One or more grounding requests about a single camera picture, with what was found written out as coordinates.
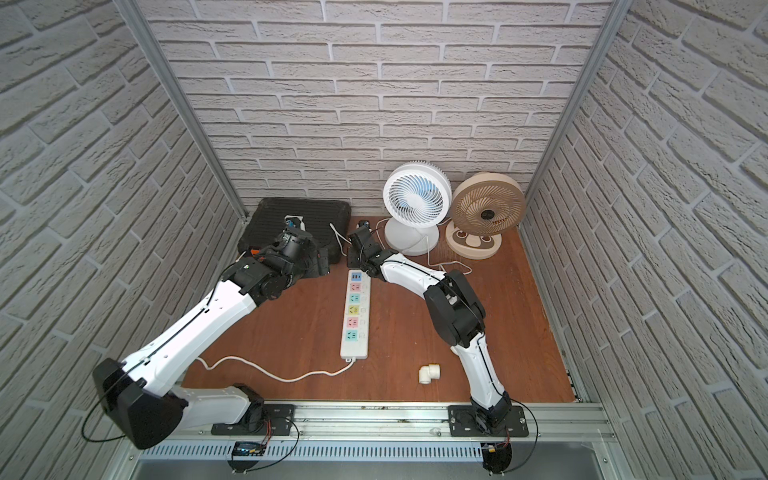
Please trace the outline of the white multicolour power strip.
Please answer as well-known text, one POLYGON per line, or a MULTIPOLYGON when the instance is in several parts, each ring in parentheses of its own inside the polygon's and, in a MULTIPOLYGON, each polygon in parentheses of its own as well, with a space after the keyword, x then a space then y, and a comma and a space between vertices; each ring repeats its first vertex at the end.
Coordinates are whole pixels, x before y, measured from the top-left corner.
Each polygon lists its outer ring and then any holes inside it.
POLYGON ((361 270, 348 272, 340 356, 351 362, 368 357, 371 278, 361 270))

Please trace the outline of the white pvc elbow fitting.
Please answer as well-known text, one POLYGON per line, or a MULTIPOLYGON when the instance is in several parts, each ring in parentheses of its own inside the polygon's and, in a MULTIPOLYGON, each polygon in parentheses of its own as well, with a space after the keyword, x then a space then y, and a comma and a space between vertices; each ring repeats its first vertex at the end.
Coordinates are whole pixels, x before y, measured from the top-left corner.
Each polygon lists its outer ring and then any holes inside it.
POLYGON ((418 382, 422 385, 429 385, 440 378, 441 367, 439 364, 423 365, 418 370, 418 382))

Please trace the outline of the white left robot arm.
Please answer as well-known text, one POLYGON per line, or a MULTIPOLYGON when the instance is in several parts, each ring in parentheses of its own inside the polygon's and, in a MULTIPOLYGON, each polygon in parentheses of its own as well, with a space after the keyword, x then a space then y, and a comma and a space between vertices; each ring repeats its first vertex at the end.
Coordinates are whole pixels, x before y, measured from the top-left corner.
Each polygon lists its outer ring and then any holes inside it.
POLYGON ((262 399, 251 388, 186 389, 176 381, 240 319, 299 280, 328 272, 327 248, 310 233, 285 227, 273 243, 227 266, 212 291, 154 340, 93 370, 102 411, 141 450, 179 429, 214 424, 256 428, 262 399))

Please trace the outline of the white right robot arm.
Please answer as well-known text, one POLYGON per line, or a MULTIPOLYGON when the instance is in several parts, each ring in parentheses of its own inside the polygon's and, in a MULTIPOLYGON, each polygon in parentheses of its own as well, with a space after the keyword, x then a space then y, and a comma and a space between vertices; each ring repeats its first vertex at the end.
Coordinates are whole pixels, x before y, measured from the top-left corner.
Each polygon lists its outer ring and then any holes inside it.
POLYGON ((458 356, 467 376, 477 428, 496 434, 512 410, 512 400, 496 374, 488 351, 486 311, 466 276, 419 265, 377 242, 370 224, 358 222, 348 239, 348 266, 398 285, 421 297, 432 324, 458 356))

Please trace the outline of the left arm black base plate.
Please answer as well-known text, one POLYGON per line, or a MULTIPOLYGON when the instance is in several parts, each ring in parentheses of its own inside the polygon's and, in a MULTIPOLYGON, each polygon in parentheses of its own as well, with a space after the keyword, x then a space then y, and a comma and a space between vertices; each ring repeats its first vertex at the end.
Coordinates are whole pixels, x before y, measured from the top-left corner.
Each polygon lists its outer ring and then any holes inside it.
POLYGON ((211 428, 214 436, 289 436, 293 430, 296 406, 293 404, 264 404, 252 406, 234 424, 217 423, 211 428))

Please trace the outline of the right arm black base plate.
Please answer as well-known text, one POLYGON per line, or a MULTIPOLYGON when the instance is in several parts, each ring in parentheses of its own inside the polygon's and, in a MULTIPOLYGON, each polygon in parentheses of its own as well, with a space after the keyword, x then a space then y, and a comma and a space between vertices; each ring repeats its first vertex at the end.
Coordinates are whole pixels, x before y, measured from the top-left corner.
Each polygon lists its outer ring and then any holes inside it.
POLYGON ((449 405, 448 427, 452 437, 525 438, 529 429, 523 408, 512 405, 500 414, 489 414, 474 405, 449 405))

